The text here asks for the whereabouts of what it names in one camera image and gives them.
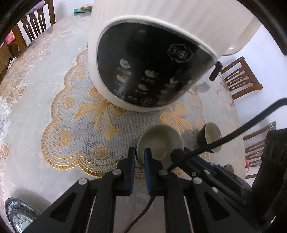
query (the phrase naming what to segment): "green object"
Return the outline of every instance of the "green object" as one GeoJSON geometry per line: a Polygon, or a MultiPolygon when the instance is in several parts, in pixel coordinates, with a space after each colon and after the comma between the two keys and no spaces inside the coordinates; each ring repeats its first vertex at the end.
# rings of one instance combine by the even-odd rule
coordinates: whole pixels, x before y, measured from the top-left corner
{"type": "Polygon", "coordinates": [[[91,12],[92,10],[87,11],[79,11],[79,9],[74,9],[74,13],[85,13],[85,12],[91,12]]]}

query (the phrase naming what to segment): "power cord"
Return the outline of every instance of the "power cord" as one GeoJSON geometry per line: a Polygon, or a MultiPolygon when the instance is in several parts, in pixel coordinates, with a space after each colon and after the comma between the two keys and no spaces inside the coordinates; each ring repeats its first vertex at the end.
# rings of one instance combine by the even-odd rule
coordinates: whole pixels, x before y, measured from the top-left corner
{"type": "MultiPolygon", "coordinates": [[[[263,119],[265,119],[267,116],[269,116],[271,113],[273,113],[274,111],[276,111],[278,108],[287,105],[287,98],[283,98],[280,100],[277,100],[275,103],[273,103],[272,105],[270,105],[268,108],[266,108],[264,111],[262,111],[260,114],[258,114],[256,117],[252,118],[250,121],[248,121],[247,123],[245,123],[244,125],[242,125],[241,127],[239,127],[237,130],[233,131],[232,133],[226,135],[225,137],[211,143],[208,144],[206,147],[204,148],[199,148],[196,149],[192,152],[189,153],[189,155],[182,159],[181,161],[177,162],[177,163],[173,163],[172,165],[170,165],[168,167],[168,171],[171,171],[172,169],[174,169],[175,167],[177,167],[179,164],[184,163],[186,160],[190,159],[191,157],[194,157],[196,155],[199,155],[203,152],[206,152],[208,150],[211,150],[215,147],[221,146],[235,138],[237,138],[238,136],[240,136],[241,134],[243,134],[244,132],[246,132],[247,130],[249,130],[250,128],[252,128],[253,126],[255,126],[256,124],[258,124],[259,122],[261,122],[263,119]]],[[[148,211],[149,207],[151,206],[152,202],[154,201],[155,197],[151,197],[147,206],[145,207],[145,209],[140,213],[140,215],[127,227],[127,229],[124,231],[124,233],[127,233],[132,227],[133,225],[135,225],[135,223],[148,211]]]]}
{"type": "Polygon", "coordinates": [[[147,210],[150,208],[152,202],[154,201],[154,198],[155,197],[150,198],[150,200],[148,201],[148,204],[146,205],[144,210],[139,214],[139,216],[137,216],[137,218],[135,220],[133,220],[133,222],[128,226],[128,228],[124,231],[124,233],[127,233],[133,227],[133,225],[135,225],[135,223],[147,212],[147,210]]]}

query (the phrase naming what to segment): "blue patterned plate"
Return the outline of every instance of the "blue patterned plate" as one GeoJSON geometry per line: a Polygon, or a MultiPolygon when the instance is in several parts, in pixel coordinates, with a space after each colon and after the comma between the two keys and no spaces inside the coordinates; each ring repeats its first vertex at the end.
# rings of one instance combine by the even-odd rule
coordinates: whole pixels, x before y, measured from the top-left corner
{"type": "Polygon", "coordinates": [[[5,202],[5,211],[8,219],[12,210],[20,210],[34,219],[41,214],[39,210],[15,197],[10,197],[5,202]]]}
{"type": "Polygon", "coordinates": [[[14,209],[9,214],[9,221],[15,233],[22,233],[34,220],[35,218],[21,210],[14,209]]]}

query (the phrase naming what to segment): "wooden chair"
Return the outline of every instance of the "wooden chair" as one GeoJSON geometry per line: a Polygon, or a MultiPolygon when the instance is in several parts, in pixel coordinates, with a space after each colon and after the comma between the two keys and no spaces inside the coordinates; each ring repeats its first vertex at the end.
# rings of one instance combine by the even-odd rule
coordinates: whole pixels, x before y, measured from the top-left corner
{"type": "Polygon", "coordinates": [[[9,45],[8,48],[12,54],[13,57],[18,57],[22,52],[24,52],[27,48],[27,44],[23,38],[23,35],[20,31],[20,28],[18,24],[16,24],[12,28],[12,32],[15,36],[15,40],[12,41],[9,45]]]}
{"type": "MultiPolygon", "coordinates": [[[[53,0],[45,0],[45,5],[48,5],[49,16],[50,16],[50,23],[51,23],[51,26],[52,26],[56,22],[55,21],[53,0]]],[[[46,23],[45,23],[45,16],[44,16],[44,13],[43,13],[43,8],[40,8],[39,10],[37,10],[37,12],[38,12],[39,23],[38,23],[37,18],[35,16],[35,12],[29,14],[30,23],[31,24],[28,22],[27,16],[24,16],[21,19],[21,22],[23,23],[24,30],[27,33],[27,35],[28,35],[28,37],[29,37],[31,42],[33,40],[35,40],[41,34],[39,26],[41,27],[42,32],[47,29],[46,28],[46,23]]]]}
{"type": "Polygon", "coordinates": [[[229,91],[232,92],[238,88],[247,86],[248,84],[252,85],[251,86],[248,85],[248,87],[246,87],[245,89],[240,90],[237,93],[233,94],[232,95],[233,100],[247,93],[250,93],[255,90],[261,90],[263,88],[262,85],[258,82],[254,73],[251,71],[250,67],[247,65],[244,57],[238,58],[236,61],[232,62],[231,64],[223,68],[221,70],[221,74],[224,74],[226,71],[228,71],[230,68],[234,67],[238,63],[241,64],[241,67],[232,72],[226,78],[224,78],[227,86],[229,87],[229,91]]]}
{"type": "MultiPolygon", "coordinates": [[[[265,126],[264,128],[257,130],[254,133],[251,133],[249,135],[246,135],[245,137],[243,137],[243,140],[246,141],[250,138],[253,138],[259,134],[262,134],[266,131],[270,131],[270,130],[276,130],[276,121],[273,121],[271,124],[265,126]]],[[[245,148],[245,159],[248,161],[248,163],[250,164],[250,167],[257,167],[261,165],[261,156],[264,150],[264,145],[265,145],[265,139],[261,140],[259,142],[257,142],[256,144],[249,146],[247,148],[245,148]]],[[[245,177],[245,179],[249,179],[249,178],[254,178],[256,177],[256,174],[253,175],[248,175],[245,177]]]]}
{"type": "Polygon", "coordinates": [[[8,65],[10,64],[10,58],[13,57],[8,49],[8,46],[3,44],[0,47],[0,83],[2,82],[4,75],[7,73],[8,65]]]}

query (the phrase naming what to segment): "black control panel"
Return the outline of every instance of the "black control panel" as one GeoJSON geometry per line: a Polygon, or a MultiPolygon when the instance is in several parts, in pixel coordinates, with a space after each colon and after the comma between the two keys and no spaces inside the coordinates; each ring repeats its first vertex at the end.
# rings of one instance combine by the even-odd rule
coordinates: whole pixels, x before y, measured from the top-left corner
{"type": "Polygon", "coordinates": [[[97,56],[100,77],[111,93],[151,108],[179,99],[216,63],[190,38],[130,22],[103,34],[97,56]]]}

